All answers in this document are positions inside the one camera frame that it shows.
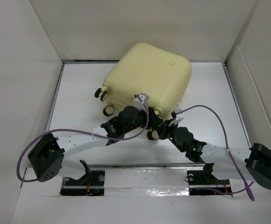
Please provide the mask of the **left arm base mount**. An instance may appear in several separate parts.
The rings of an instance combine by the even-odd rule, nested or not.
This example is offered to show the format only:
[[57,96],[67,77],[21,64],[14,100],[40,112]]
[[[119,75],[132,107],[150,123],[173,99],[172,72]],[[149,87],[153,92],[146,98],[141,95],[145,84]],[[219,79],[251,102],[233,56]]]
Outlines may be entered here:
[[62,196],[104,196],[105,170],[92,171],[84,160],[80,160],[85,174],[79,179],[64,177],[60,195]]

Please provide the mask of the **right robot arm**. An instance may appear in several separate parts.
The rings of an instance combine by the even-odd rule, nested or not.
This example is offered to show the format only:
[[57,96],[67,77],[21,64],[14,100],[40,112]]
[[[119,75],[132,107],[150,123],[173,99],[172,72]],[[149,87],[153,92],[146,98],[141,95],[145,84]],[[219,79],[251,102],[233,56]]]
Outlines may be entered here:
[[205,164],[203,181],[245,179],[271,190],[271,150],[260,143],[250,148],[225,148],[196,140],[186,127],[172,121],[164,122],[157,130],[161,140],[168,139],[185,157]]

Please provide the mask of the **yellow hard-shell suitcase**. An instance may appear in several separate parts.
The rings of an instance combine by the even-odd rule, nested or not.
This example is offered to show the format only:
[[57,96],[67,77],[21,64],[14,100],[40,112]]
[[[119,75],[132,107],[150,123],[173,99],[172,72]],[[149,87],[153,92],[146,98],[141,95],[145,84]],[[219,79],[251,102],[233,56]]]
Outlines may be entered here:
[[107,101],[105,116],[134,106],[135,95],[146,93],[156,115],[164,121],[181,101],[191,79],[188,59],[147,43],[135,44],[106,75],[94,96]]

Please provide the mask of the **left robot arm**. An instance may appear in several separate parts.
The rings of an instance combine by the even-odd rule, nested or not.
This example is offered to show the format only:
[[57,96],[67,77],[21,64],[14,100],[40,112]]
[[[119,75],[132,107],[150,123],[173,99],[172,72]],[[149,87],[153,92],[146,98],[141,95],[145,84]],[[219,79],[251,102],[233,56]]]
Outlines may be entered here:
[[135,129],[155,129],[163,119],[153,108],[138,110],[127,106],[123,111],[97,128],[72,131],[67,137],[55,137],[51,132],[40,138],[28,154],[28,159],[39,182],[46,182],[64,174],[63,161],[68,157],[95,147],[105,147],[126,140],[125,135]]

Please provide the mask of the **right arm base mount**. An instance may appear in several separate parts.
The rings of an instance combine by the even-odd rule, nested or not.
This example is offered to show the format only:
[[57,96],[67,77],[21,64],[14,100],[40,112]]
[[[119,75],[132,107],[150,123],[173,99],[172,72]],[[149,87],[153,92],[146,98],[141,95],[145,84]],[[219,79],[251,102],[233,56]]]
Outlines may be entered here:
[[204,174],[202,170],[188,170],[184,181],[189,185],[191,196],[218,195],[214,190],[222,193],[232,192],[229,180],[218,180],[212,174]]

